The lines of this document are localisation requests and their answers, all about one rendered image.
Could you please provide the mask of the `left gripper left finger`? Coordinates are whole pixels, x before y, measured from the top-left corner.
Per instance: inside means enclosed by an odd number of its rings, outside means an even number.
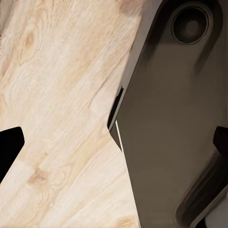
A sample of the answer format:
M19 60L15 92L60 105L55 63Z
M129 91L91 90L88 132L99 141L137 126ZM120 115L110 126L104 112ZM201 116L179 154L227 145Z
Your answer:
M0 183L25 144L20 126L0 132Z

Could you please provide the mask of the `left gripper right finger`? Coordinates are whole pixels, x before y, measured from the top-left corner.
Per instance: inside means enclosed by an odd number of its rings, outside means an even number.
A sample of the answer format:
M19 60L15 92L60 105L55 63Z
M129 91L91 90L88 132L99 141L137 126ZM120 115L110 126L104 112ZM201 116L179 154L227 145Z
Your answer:
M213 144L228 164L228 128L217 126Z

